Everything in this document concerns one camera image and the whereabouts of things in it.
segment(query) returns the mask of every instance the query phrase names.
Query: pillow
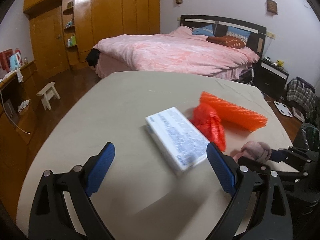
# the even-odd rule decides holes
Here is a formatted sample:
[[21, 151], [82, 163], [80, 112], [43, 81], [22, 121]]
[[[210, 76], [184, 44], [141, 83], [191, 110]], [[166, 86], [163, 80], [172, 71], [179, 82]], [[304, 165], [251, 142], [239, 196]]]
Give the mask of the pillow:
[[233, 36], [208, 37], [207, 41], [234, 49], [241, 49], [245, 46], [244, 42], [241, 39], [238, 39]]
[[251, 32], [249, 32], [249, 31], [245, 31], [245, 30], [241, 30], [241, 29], [229, 26], [226, 35], [241, 39], [241, 41], [244, 42], [244, 45], [247, 45], [250, 33]]
[[208, 37], [214, 37], [212, 24], [201, 28], [193, 28], [192, 35], [205, 35]]

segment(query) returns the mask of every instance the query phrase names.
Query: black trash bag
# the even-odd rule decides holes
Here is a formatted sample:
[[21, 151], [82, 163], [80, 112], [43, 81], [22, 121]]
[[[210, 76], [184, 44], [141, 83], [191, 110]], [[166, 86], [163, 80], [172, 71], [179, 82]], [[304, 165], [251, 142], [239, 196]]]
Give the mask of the black trash bag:
[[310, 123], [303, 123], [292, 144], [294, 147], [320, 152], [319, 130]]

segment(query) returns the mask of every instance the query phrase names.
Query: bed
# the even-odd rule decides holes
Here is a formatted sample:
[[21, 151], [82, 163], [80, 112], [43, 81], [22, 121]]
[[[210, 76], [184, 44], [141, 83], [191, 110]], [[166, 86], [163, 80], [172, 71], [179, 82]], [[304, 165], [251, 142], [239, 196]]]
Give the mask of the bed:
[[[214, 35], [226, 35], [229, 26], [250, 31], [247, 45], [234, 49], [192, 35], [192, 28], [212, 25]], [[103, 39], [96, 73], [105, 78], [113, 72], [165, 71], [192, 73], [226, 80], [238, 79], [259, 64], [266, 28], [253, 23], [217, 16], [182, 15], [180, 26], [169, 34], [121, 35]]]

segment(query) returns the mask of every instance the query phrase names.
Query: metal screw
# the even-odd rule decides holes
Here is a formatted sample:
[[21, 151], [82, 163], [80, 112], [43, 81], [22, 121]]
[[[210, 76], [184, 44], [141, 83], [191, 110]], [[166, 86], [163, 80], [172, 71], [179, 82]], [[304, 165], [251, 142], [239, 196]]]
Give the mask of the metal screw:
[[44, 171], [43, 176], [48, 177], [50, 174], [51, 174], [51, 171], [46, 170]]
[[79, 172], [81, 170], [82, 170], [82, 166], [81, 165], [76, 165], [76, 166], [73, 167], [73, 171], [74, 172]]
[[276, 171], [271, 171], [270, 174], [271, 174], [272, 177], [277, 177], [278, 176], [278, 172], [276, 172]]
[[246, 166], [240, 166], [240, 170], [242, 172], [247, 172], [248, 171], [248, 168]]

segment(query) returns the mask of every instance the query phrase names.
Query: dark wooden headboard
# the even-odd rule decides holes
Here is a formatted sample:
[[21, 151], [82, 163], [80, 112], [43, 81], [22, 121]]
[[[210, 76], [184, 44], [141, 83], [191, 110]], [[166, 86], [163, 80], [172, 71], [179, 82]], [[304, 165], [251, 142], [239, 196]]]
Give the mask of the dark wooden headboard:
[[264, 42], [266, 39], [266, 27], [254, 23], [220, 16], [181, 15], [180, 26], [194, 28], [204, 27], [209, 24], [212, 24], [214, 35], [216, 37], [222, 37], [226, 35], [229, 26], [250, 31], [251, 34], [248, 39], [247, 47], [252, 49], [257, 55], [260, 56], [261, 59], [264, 48]]

